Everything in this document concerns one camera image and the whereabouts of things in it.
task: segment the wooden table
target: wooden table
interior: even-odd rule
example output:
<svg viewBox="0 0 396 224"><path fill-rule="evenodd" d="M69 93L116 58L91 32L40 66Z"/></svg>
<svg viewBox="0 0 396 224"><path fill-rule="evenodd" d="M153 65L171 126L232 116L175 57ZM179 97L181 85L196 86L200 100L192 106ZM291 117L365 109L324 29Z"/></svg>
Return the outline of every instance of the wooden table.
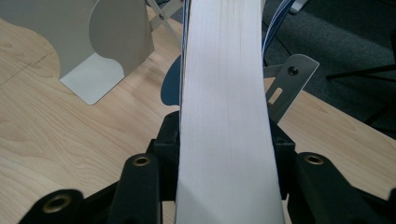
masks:
<svg viewBox="0 0 396 224"><path fill-rule="evenodd" d="M18 222L57 189L89 196L146 150L163 117L177 110L162 104L160 89L179 52L162 27L153 36L155 52L86 105L59 82L58 58L45 39L0 21L0 222ZM298 152L328 157L352 185L384 199L396 186L396 141L314 96L302 92L279 126ZM173 222L173 209L165 205L164 223Z"/></svg>

